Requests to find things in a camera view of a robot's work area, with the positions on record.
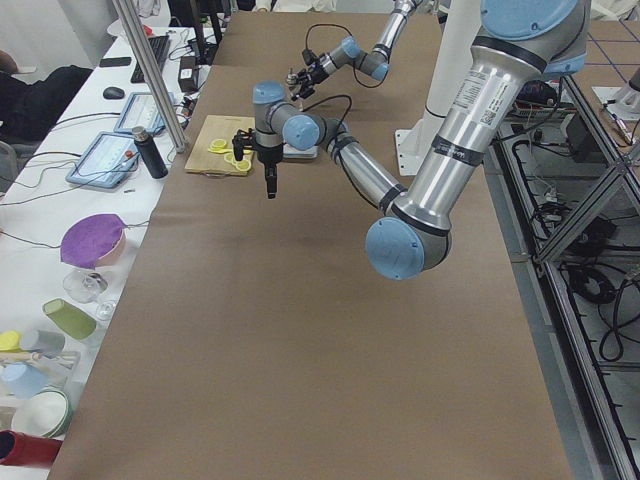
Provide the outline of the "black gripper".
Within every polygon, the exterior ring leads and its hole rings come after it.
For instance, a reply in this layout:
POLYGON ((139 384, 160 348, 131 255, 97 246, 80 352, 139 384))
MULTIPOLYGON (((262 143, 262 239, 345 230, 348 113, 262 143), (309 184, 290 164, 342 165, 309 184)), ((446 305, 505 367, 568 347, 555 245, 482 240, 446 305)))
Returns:
POLYGON ((265 182, 268 199, 277 196, 277 164, 284 157, 284 140, 278 133, 267 133, 258 129, 238 129, 232 138, 233 154, 240 161, 249 152, 257 152, 258 161, 265 166, 265 182))
POLYGON ((290 90, 292 100, 304 100, 315 93, 315 86, 324 82, 328 78, 324 67, 319 63, 314 63, 306 69, 296 72, 298 75, 298 85, 294 90, 290 90))

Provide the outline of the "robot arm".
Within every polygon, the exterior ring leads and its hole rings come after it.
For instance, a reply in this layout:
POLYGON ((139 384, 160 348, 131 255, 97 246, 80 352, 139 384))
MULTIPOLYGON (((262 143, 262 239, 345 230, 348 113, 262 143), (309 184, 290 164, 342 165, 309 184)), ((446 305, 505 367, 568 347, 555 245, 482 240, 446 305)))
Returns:
POLYGON ((381 212, 365 241, 373 268, 392 280, 413 278, 446 258, 450 212, 523 86, 583 66, 590 8, 587 1, 482 2, 471 68, 409 187, 398 183, 343 121, 297 109, 273 81, 255 85, 255 124, 236 133, 234 154, 257 154, 267 195, 274 198, 284 147, 323 148, 381 212))
POLYGON ((308 28, 302 58, 305 67, 298 72, 290 71, 286 84, 293 101, 309 98, 315 87, 342 67, 351 68, 354 79, 366 88, 376 88, 386 79, 390 69, 392 49, 406 27, 409 18, 423 4, 420 0, 395 1, 394 8, 384 26, 380 38, 370 51, 363 50, 351 31, 343 25, 317 23, 308 28), (311 31, 317 27, 337 27, 348 35, 331 51, 316 54, 309 46, 311 31))

